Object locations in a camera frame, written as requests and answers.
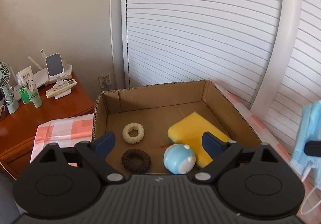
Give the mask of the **cardboard box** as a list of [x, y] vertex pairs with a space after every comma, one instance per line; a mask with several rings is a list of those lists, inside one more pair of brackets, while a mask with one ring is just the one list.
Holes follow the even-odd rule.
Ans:
[[[163, 154], [170, 145], [168, 129], [193, 112], [243, 146], [256, 147], [261, 142], [223, 92], [206, 80], [102, 92], [95, 103], [92, 138], [114, 132], [115, 147], [106, 162], [126, 177], [130, 174], [121, 157], [129, 149], [141, 149], [151, 157], [149, 173], [166, 174]], [[129, 123], [140, 123], [145, 130], [143, 140], [135, 145], [122, 138], [122, 130]]]

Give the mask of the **light blue round toy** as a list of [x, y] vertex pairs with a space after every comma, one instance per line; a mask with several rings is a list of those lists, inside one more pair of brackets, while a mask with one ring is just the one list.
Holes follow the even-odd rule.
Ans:
[[173, 144], [165, 150], [163, 164], [172, 174], [185, 175], [195, 166], [196, 156], [189, 145]]

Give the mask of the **green bottle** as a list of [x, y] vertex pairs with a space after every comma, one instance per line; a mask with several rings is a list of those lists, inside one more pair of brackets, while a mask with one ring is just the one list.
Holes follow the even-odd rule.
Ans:
[[19, 92], [20, 92], [20, 96], [21, 96], [21, 100], [24, 104], [28, 104], [30, 102], [30, 98], [29, 98], [29, 95], [25, 89], [24, 86], [21, 86], [19, 89]]

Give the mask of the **wall power outlet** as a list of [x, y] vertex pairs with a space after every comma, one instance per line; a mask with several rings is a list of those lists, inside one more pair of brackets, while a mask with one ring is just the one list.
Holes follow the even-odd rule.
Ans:
[[101, 89], [110, 87], [112, 85], [112, 78], [110, 73], [99, 76], [99, 86]]

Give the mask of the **wooden nightstand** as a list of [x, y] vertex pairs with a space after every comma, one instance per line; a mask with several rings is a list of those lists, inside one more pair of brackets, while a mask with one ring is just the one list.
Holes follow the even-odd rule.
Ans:
[[51, 86], [38, 89], [42, 106], [20, 104], [12, 114], [1, 113], [1, 170], [18, 179], [30, 164], [33, 149], [41, 151], [48, 143], [61, 147], [91, 140], [94, 103], [77, 80], [71, 94], [47, 98]]

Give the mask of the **mint handheld fan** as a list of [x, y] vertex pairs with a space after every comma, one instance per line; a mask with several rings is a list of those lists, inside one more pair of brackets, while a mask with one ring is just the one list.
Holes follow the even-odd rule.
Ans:
[[4, 99], [7, 104], [7, 109], [10, 114], [16, 112], [19, 108], [19, 103], [15, 98], [15, 91], [9, 87], [10, 67], [6, 62], [1, 63], [1, 89], [4, 94]]

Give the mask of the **white phone stand mirror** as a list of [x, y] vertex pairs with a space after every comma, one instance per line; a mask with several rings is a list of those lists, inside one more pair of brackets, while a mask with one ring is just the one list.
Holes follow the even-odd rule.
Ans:
[[57, 82], [62, 81], [62, 76], [64, 76], [64, 66], [59, 53], [47, 56], [44, 49], [40, 50], [42, 57], [45, 60], [48, 77], [50, 80], [55, 79]]

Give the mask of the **brown hair scrunchie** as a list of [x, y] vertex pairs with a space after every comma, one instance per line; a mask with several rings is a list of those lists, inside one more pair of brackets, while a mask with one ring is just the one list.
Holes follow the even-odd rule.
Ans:
[[122, 166], [130, 173], [142, 174], [151, 167], [150, 156], [140, 149], [129, 149], [121, 157]]

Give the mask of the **cream hair scrunchie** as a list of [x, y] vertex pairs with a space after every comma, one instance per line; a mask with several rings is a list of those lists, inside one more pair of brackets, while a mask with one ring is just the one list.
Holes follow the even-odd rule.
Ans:
[[140, 123], [127, 124], [122, 130], [122, 137], [128, 144], [136, 144], [143, 140], [144, 127]]

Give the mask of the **blue face mask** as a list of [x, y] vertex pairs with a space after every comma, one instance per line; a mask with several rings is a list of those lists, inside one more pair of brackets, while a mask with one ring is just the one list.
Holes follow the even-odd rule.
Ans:
[[314, 186], [304, 199], [306, 202], [320, 189], [320, 101], [303, 108], [290, 166], [301, 175], [302, 182], [314, 171]]

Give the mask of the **yellow green sponge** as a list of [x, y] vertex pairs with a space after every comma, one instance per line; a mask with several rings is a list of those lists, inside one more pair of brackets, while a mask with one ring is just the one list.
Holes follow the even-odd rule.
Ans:
[[196, 155], [196, 165], [200, 168], [212, 162], [212, 158], [202, 147], [202, 136], [210, 132], [224, 143], [231, 138], [211, 124], [197, 112], [193, 112], [184, 119], [168, 128], [168, 138], [172, 143], [189, 145]]

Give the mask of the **white louvered door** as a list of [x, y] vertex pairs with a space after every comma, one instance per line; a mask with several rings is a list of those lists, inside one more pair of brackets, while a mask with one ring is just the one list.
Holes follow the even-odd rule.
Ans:
[[320, 0], [121, 0], [125, 82], [214, 81], [290, 159], [320, 100]]

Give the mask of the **white cream tube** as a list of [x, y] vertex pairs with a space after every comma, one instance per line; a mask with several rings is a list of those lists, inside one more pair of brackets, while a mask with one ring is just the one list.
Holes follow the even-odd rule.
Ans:
[[28, 81], [34, 80], [31, 66], [19, 71], [16, 77], [19, 85], [26, 85]]

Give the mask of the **mint green tube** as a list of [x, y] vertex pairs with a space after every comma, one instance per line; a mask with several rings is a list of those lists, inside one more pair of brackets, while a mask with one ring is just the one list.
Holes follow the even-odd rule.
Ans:
[[27, 85], [25, 86], [28, 96], [33, 102], [35, 108], [40, 108], [42, 106], [42, 101], [34, 80], [28, 80]]

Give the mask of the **white remote control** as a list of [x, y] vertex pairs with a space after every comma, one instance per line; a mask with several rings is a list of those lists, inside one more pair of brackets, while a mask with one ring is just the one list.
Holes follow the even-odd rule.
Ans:
[[77, 82], [74, 79], [57, 82], [53, 88], [46, 91], [46, 97], [55, 99], [65, 97], [71, 94], [71, 89], [76, 85]]

